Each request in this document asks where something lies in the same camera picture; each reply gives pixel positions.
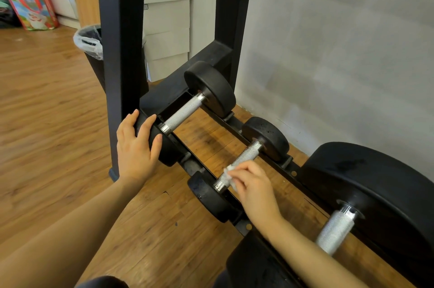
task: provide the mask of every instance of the dumbbell handle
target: dumbbell handle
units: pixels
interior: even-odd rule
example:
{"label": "dumbbell handle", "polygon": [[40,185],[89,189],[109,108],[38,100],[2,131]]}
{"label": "dumbbell handle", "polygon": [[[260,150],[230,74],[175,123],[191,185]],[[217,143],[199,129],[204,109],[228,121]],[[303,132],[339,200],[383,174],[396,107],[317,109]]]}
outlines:
{"label": "dumbbell handle", "polygon": [[206,100],[203,93],[198,93],[192,99],[190,99],[184,106],[176,111],[174,115],[168,118],[164,123],[160,125],[160,129],[166,135],[173,132],[177,127],[181,125],[190,115],[192,115]]}
{"label": "dumbbell handle", "polygon": [[329,255],[333,255],[354,226],[359,212],[348,204],[336,210],[328,219],[316,239],[316,244]]}
{"label": "dumbbell handle", "polygon": [[[231,164],[233,167],[236,167],[240,163],[248,160],[254,160],[259,155],[259,151],[263,148],[263,144],[257,140],[254,140],[249,147],[247,147],[243,153],[241,153],[238,158]],[[218,180],[214,183],[214,188],[217,192],[222,193],[225,191],[229,185],[229,177],[227,177],[226,173],[220,175]]]}

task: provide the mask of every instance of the floor plank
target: floor plank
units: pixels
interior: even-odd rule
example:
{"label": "floor plank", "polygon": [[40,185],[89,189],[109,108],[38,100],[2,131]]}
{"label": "floor plank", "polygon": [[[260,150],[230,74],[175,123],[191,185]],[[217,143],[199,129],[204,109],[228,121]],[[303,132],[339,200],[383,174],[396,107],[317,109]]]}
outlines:
{"label": "floor plank", "polygon": [[[0,30],[0,259],[110,186],[106,99],[73,29]],[[250,114],[240,107],[236,117]],[[176,134],[215,174],[245,148],[202,110]],[[294,161],[307,156],[291,146]],[[263,160],[283,215],[314,239],[327,217]],[[82,281],[116,275],[131,287],[210,287],[241,241],[209,214],[179,165],[161,164],[131,201]],[[412,287],[354,236],[335,255],[370,287]]]}

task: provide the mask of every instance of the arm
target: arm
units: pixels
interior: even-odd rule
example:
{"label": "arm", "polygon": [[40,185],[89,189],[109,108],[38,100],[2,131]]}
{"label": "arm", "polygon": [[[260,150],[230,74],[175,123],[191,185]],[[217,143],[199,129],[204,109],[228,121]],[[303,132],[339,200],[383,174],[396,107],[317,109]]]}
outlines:
{"label": "arm", "polygon": [[157,136],[149,150],[149,130],[155,115],[141,126],[138,110],[119,126],[119,180],[108,189],[42,231],[0,263],[3,287],[74,287],[111,227],[151,176],[161,150]]}
{"label": "arm", "polygon": [[262,168],[247,161],[228,174],[234,179],[249,219],[310,288],[367,288],[281,216]]}

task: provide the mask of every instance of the black metal frame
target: black metal frame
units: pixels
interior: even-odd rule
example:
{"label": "black metal frame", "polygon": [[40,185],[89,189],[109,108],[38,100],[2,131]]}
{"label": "black metal frame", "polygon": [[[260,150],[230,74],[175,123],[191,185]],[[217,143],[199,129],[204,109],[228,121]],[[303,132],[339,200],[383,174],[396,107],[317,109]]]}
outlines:
{"label": "black metal frame", "polygon": [[[214,66],[225,76],[232,88],[235,88],[248,3],[249,0],[217,0],[214,41],[158,86],[148,91],[147,85],[143,86],[141,83],[145,80],[141,29],[143,0],[99,0],[101,27],[104,34],[104,67],[112,159],[110,176],[113,180],[118,177],[116,130],[127,113],[132,112],[138,106],[146,115],[157,114],[162,120],[175,113],[192,97],[188,92],[183,75],[196,61],[205,61]],[[248,145],[249,142],[240,133],[242,122],[233,113],[221,119],[205,106],[203,110]],[[178,148],[185,155],[179,164],[190,176],[200,171],[217,179],[178,137],[174,134],[173,136]],[[266,155],[261,155],[261,157],[327,213],[330,214],[333,211],[321,198],[300,183],[293,174],[293,172],[298,172],[300,167],[292,161],[290,156],[281,162],[275,162]],[[249,221],[242,206],[229,191],[224,192],[224,197],[234,209],[231,217],[232,224],[245,236],[248,232],[246,223]],[[409,269],[398,263],[386,250],[377,246],[356,228],[352,230],[352,233],[415,285],[428,286],[429,283],[420,282]]]}

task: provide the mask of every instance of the person's left hand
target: person's left hand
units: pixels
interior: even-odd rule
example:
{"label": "person's left hand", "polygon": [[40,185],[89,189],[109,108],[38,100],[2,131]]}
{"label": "person's left hand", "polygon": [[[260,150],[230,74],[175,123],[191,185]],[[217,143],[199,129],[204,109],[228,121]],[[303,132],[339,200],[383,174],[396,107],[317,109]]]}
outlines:
{"label": "person's left hand", "polygon": [[152,175],[160,155],[163,140],[161,134],[157,135],[152,142],[151,149],[149,149],[149,132],[157,117],[155,114],[146,119],[136,137],[134,124],[138,115],[138,110],[128,114],[116,132],[118,137],[119,181],[131,183],[137,188],[137,192]]}

